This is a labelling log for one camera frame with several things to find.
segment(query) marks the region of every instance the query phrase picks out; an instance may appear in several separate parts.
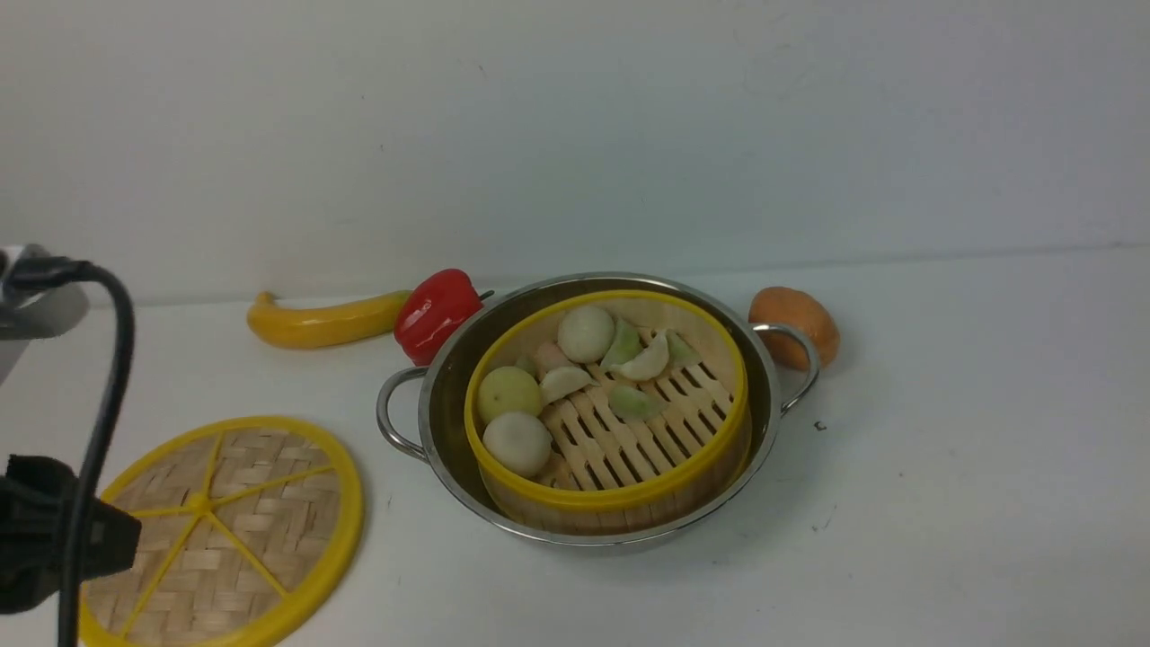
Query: white table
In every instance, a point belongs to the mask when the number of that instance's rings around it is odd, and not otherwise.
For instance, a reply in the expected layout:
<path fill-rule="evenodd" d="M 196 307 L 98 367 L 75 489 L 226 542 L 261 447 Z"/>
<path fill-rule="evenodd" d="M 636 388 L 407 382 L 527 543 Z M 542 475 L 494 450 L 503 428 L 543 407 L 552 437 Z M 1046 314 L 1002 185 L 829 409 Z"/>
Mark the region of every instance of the white table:
<path fill-rule="evenodd" d="M 760 286 L 810 290 L 843 352 L 746 491 L 651 550 L 488 525 L 376 430 L 376 392 L 407 365 L 390 338 L 281 352 L 241 302 L 139 310 L 105 482 L 223 418 L 337 434 L 362 471 L 362 546 L 290 646 L 1150 644 L 1150 251 L 682 278 L 739 310 Z M 110 323 L 29 348 L 0 387 L 0 452 L 78 465 Z M 416 388 L 392 407 L 413 434 Z M 53 644 L 54 616 L 0 618 L 2 642 Z"/>

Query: black power cord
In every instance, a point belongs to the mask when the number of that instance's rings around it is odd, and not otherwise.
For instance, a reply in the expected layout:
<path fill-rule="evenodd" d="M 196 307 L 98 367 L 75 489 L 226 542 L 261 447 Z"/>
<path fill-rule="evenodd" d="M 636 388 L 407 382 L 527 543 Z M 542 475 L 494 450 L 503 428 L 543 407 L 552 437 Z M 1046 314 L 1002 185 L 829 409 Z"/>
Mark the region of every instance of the black power cord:
<path fill-rule="evenodd" d="M 9 286 L 29 292 L 41 292 L 68 283 L 98 283 L 108 291 L 116 315 L 116 341 L 112 355 L 112 371 L 103 390 L 95 428 L 87 442 L 84 465 L 80 468 L 76 492 L 64 534 L 64 550 L 60 581 L 60 613 L 56 644 L 75 647 L 79 640 L 79 588 L 83 581 L 85 538 L 91 533 L 92 501 L 103 471 L 103 462 L 112 445 L 112 434 L 120 418 L 120 409 L 128 391 L 128 375 L 136 348 L 136 315 L 128 288 L 116 276 L 87 261 L 63 256 L 22 259 L 9 275 Z"/>

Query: plastic banana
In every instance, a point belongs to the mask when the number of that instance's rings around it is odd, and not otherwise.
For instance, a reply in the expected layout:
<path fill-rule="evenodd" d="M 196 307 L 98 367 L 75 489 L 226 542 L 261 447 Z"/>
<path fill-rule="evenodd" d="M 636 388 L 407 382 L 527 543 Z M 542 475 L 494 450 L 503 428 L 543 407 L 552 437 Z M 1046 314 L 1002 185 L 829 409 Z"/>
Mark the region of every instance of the plastic banana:
<path fill-rule="evenodd" d="M 411 290 L 399 290 L 329 307 L 291 309 L 260 292 L 247 309 L 247 328 L 279 348 L 308 349 L 345 345 L 390 333 Z"/>

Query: pot handle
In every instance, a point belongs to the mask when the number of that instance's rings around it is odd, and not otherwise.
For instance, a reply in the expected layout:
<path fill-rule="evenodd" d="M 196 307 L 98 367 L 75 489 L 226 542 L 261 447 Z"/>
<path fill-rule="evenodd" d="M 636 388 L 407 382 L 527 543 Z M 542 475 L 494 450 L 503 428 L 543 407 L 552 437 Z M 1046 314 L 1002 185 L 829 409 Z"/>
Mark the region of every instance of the pot handle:
<path fill-rule="evenodd" d="M 399 385 L 422 378 L 427 375 L 427 367 L 404 369 L 399 373 L 388 378 L 388 382 L 385 382 L 383 387 L 379 388 L 379 398 L 375 401 L 375 422 L 379 425 L 379 432 L 383 433 L 383 438 L 388 439 L 391 447 L 394 447 L 412 459 L 419 459 L 424 463 L 428 462 L 428 453 L 422 447 L 399 436 L 399 432 L 396 431 L 396 426 L 391 424 L 391 416 L 388 414 L 388 405 L 391 402 L 391 394 L 396 393 L 396 388 L 399 387 Z"/>
<path fill-rule="evenodd" d="M 781 336 L 787 336 L 788 338 L 795 340 L 803 346 L 803 352 L 806 353 L 806 362 L 808 369 L 806 371 L 806 379 L 803 380 L 803 386 L 798 388 L 795 395 L 783 403 L 780 408 L 782 415 L 785 416 L 796 405 L 799 403 L 803 398 L 806 396 L 814 383 L 819 380 L 819 371 L 821 367 L 819 365 L 819 351 L 814 348 L 814 342 L 810 338 L 804 336 L 797 329 L 785 325 L 785 323 L 756 323 L 751 326 L 751 330 L 756 333 L 777 333 Z"/>

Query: white backdrop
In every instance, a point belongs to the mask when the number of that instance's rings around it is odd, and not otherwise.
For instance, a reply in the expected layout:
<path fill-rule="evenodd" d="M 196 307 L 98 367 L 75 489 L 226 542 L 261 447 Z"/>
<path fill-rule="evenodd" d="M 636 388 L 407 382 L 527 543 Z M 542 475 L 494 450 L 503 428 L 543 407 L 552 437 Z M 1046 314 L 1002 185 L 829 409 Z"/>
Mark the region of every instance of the white backdrop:
<path fill-rule="evenodd" d="M 1150 241 L 1145 0 L 3 0 L 0 241 L 141 300 Z"/>

